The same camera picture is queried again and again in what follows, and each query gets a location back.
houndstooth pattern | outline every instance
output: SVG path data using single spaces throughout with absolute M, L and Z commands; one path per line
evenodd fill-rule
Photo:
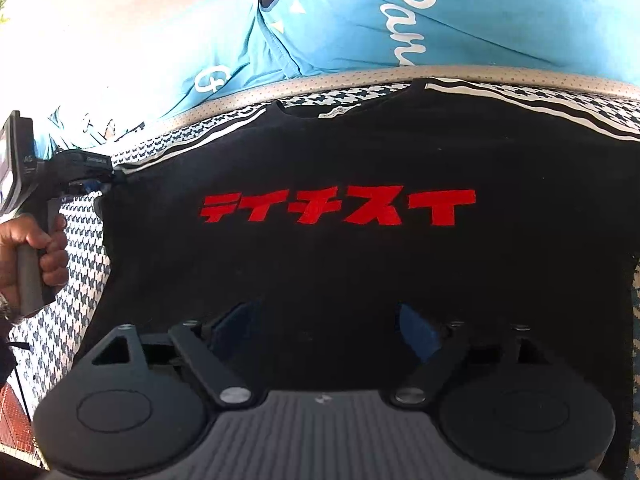
M 384 96 L 407 88 L 409 83 L 394 83 L 318 92 L 282 99 L 286 107 L 299 105 L 351 105 L 356 102 Z M 572 102 L 591 111 L 599 112 L 613 122 L 632 128 L 640 128 L 640 103 L 606 98 L 580 92 L 558 91 L 545 88 L 528 88 L 504 84 L 491 84 L 495 89 L 507 90 L 523 96 L 555 98 Z M 200 123 L 169 132 L 112 156 L 114 164 L 137 162 L 161 153 L 176 142 L 194 139 L 213 126 L 251 115 L 265 103 L 247 106 Z M 18 373 L 23 387 L 33 391 L 34 402 L 29 406 L 33 413 L 39 400 L 66 374 L 78 350 L 84 332 L 107 278 L 109 259 L 102 246 L 102 222 L 93 209 L 97 193 L 74 199 L 63 205 L 69 239 L 69 283 L 59 293 L 56 304 L 43 310 L 12 331 L 11 339 L 26 341 L 32 353 L 16 350 Z M 630 446 L 629 465 L 625 480 L 640 480 L 640 267 L 636 272 L 634 288 L 634 428 Z

ridged gray surface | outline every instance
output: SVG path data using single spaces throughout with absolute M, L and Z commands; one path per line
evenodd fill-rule
M 220 416 L 181 463 L 146 480 L 497 480 L 461 459 L 429 418 L 387 406 L 377 392 L 271 392 Z M 68 480 L 52 473 L 49 480 Z M 601 477 L 587 471 L 575 480 Z

device screen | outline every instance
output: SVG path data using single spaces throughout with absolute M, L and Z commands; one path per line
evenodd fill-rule
M 0 130 L 0 206 L 9 197 L 11 186 L 14 183 L 14 175 L 9 167 L 9 154 L 7 144 L 6 124 Z

white triangle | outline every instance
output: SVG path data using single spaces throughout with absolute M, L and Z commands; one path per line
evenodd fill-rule
M 302 6 L 299 0 L 293 0 L 293 3 L 289 7 L 290 12 L 296 12 L 298 14 L 306 14 L 305 7 Z
M 280 33 L 284 34 L 284 23 L 282 23 L 282 20 L 280 20 L 279 22 L 270 23 L 270 25 Z

gray handle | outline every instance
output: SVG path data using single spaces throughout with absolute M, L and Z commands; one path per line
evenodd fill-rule
M 40 227 L 47 233 L 53 231 L 60 205 L 60 199 L 53 198 L 47 202 L 46 214 L 42 211 L 42 214 L 34 215 Z M 52 288 L 42 281 L 39 260 L 43 253 L 29 244 L 23 244 L 17 248 L 18 294 L 20 295 L 20 314 L 23 317 L 30 316 L 55 301 Z

